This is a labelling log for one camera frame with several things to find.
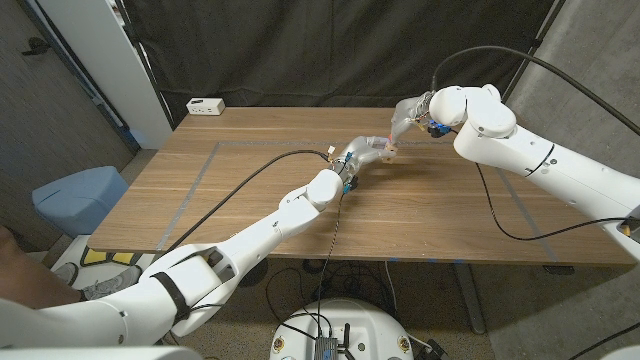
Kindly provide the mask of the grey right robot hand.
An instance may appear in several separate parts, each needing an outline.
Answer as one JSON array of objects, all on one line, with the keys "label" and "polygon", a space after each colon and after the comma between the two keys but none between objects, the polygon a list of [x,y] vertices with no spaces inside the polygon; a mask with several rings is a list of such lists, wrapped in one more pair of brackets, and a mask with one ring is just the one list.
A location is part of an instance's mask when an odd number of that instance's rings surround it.
[{"label": "grey right robot hand", "polygon": [[417,126],[419,122],[428,117],[429,103],[434,94],[434,91],[427,91],[420,96],[407,98],[396,104],[391,118],[391,133],[389,136],[389,141],[392,145],[395,145],[400,136],[412,126]]}]

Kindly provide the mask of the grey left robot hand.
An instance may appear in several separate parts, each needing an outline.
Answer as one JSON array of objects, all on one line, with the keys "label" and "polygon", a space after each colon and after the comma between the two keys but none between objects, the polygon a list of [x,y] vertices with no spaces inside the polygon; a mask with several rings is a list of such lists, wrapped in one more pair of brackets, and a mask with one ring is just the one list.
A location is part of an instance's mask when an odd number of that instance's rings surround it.
[{"label": "grey left robot hand", "polygon": [[390,161],[397,155],[397,147],[388,138],[379,136],[359,136],[332,161],[333,171],[343,183],[349,183],[360,168],[377,160]]}]

